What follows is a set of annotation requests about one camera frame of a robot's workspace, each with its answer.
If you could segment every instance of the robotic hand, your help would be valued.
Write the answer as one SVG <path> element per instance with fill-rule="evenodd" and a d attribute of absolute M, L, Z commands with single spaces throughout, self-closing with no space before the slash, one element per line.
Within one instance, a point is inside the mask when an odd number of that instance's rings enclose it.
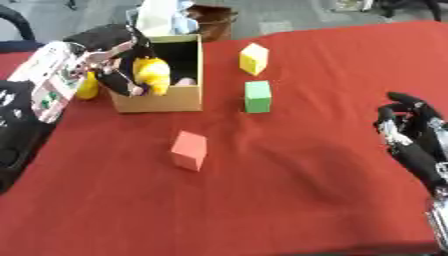
<path fill-rule="evenodd" d="M 436 240 L 448 251 L 448 123 L 425 101 L 390 92 L 395 103 L 378 109 L 374 123 L 387 151 L 432 195 L 427 212 Z"/>

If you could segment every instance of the chair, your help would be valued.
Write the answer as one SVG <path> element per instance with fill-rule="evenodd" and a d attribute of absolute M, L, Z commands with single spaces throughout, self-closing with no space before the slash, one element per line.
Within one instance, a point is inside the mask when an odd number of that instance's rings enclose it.
<path fill-rule="evenodd" d="M 384 10 L 384 16 L 386 18 L 392 18 L 395 15 L 395 10 L 405 7 L 411 2 L 416 0 L 379 0 L 380 7 Z M 426 4 L 426 6 L 431 10 L 434 20 L 441 21 L 441 8 L 439 5 L 439 0 L 419 0 Z"/>

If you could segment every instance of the cube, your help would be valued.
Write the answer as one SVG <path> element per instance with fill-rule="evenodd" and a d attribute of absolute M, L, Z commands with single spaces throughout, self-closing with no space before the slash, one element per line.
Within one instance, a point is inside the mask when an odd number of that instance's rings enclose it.
<path fill-rule="evenodd" d="M 252 43 L 240 53 L 240 68 L 257 76 L 268 65 L 268 54 L 268 49 Z"/>
<path fill-rule="evenodd" d="M 271 88 L 268 81 L 246 82 L 244 98 L 246 112 L 269 112 L 271 109 Z"/>
<path fill-rule="evenodd" d="M 171 149 L 177 166 L 199 171 L 207 154 L 207 139 L 204 136 L 181 131 Z"/>

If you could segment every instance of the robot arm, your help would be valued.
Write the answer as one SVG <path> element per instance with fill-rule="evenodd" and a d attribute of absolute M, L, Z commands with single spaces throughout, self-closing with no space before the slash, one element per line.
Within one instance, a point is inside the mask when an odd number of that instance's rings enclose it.
<path fill-rule="evenodd" d="M 35 52 L 9 77 L 9 82 L 32 83 L 29 104 L 38 120 L 46 123 L 57 120 L 89 71 L 94 71 L 105 86 L 119 94 L 136 96 L 145 92 L 142 85 L 136 85 L 128 75 L 119 71 L 114 62 L 124 53 L 136 56 L 150 54 L 149 39 L 130 26 L 123 26 L 118 31 L 114 28 L 113 31 L 116 34 L 111 34 L 108 27 L 99 28 L 73 36 L 68 42 L 51 42 Z M 3 91 L 7 96 L 18 96 L 8 87 L 0 90 L 0 100 Z"/>
<path fill-rule="evenodd" d="M 448 251 L 448 124 L 426 102 L 389 93 L 395 103 L 378 109 L 375 127 L 388 153 L 432 195 L 427 216 L 439 246 Z"/>

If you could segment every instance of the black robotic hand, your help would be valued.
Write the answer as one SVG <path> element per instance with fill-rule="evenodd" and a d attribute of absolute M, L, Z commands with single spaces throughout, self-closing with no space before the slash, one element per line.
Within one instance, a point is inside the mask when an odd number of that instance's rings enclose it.
<path fill-rule="evenodd" d="M 378 109 L 375 127 L 388 152 L 434 195 L 448 177 L 448 125 L 425 101 L 390 92 L 395 103 Z"/>
<path fill-rule="evenodd" d="M 151 41 L 133 25 L 109 24 L 99 26 L 67 37 L 63 41 L 82 45 L 81 48 L 77 47 L 80 54 L 83 51 L 108 51 L 119 44 L 132 41 L 134 45 L 131 50 L 113 57 L 113 59 L 122 59 L 118 70 L 105 72 L 102 69 L 97 69 L 95 70 L 95 77 L 112 91 L 124 96 L 131 96 L 130 85 L 131 87 L 141 87 L 143 92 L 148 90 L 147 85 L 135 83 L 132 63 L 136 58 L 153 58 L 156 55 Z"/>

